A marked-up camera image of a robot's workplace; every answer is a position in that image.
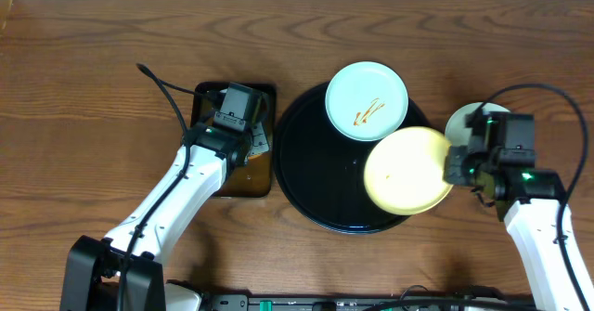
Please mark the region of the light blue plate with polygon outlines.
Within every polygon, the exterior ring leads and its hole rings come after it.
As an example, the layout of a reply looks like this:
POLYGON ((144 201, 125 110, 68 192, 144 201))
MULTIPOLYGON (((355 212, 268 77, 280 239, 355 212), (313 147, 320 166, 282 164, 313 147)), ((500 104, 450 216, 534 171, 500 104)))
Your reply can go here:
MULTIPOLYGON (((472 114, 476 111, 476 109, 482 104, 482 102, 474 102, 471 104, 467 104, 460 109, 458 109, 448 120, 446 127, 445 127, 445 137, 452 143, 452 146, 459 147, 459 146, 468 146, 471 141, 472 136, 472 127, 466 127, 466 116, 472 114)), ((488 115, 490 112, 510 112, 510 110, 494 103, 487 103, 482 108, 483 115, 488 115)), ((485 130, 485 123, 486 120, 482 118, 478 118, 478 123, 476 125, 479 126, 479 130, 477 132, 478 135, 484 135, 485 130)))
POLYGON ((357 141, 380 140, 394 132, 404 122, 408 105, 402 78, 372 61, 339 70, 325 95, 326 113, 334 128, 357 141))

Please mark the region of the yellow plate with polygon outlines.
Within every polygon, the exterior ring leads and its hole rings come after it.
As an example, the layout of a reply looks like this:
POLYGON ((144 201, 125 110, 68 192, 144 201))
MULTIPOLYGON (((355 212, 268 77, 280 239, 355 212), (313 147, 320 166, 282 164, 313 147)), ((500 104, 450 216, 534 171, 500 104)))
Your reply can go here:
POLYGON ((453 187, 444 180, 450 147, 444 134, 429 127, 395 131, 368 155, 363 173, 368 196, 389 214, 414 215, 432 209, 453 187))

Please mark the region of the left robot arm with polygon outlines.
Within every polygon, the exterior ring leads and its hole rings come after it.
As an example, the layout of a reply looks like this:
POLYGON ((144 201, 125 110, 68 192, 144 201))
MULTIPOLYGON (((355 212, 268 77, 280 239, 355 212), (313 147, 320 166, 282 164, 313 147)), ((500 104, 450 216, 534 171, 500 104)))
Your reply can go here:
POLYGON ((273 121, 235 132, 196 123, 165 176, 102 240, 81 236, 71 247, 62 310, 198 310, 202 295, 167 282, 163 267, 200 207, 232 172, 270 150, 273 121))

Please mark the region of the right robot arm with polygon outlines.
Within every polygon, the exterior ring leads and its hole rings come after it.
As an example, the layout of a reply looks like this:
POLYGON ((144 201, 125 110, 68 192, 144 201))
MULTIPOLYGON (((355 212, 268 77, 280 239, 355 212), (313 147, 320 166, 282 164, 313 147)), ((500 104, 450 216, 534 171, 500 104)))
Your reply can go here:
POLYGON ((471 187, 497 210, 523 262, 536 308, 591 310, 593 282, 576 243, 566 191, 558 174, 520 165, 495 165, 486 153, 450 147, 444 180, 471 187))

